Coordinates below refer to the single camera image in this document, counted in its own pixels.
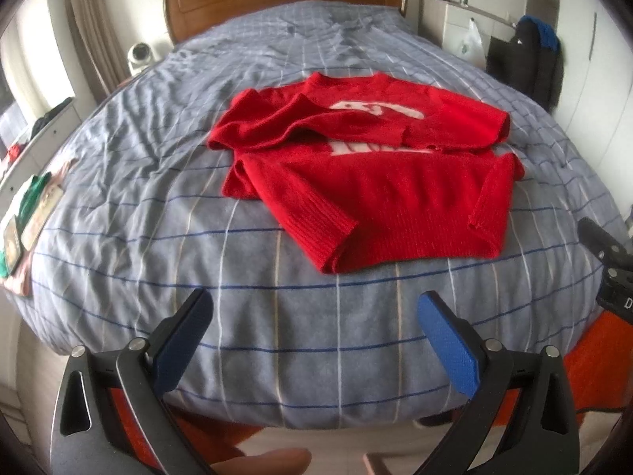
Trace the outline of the operator hand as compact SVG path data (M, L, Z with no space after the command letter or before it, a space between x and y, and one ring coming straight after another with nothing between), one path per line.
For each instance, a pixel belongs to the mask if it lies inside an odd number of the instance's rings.
M211 468L220 475L301 475L311 460L306 448L284 448L215 463Z

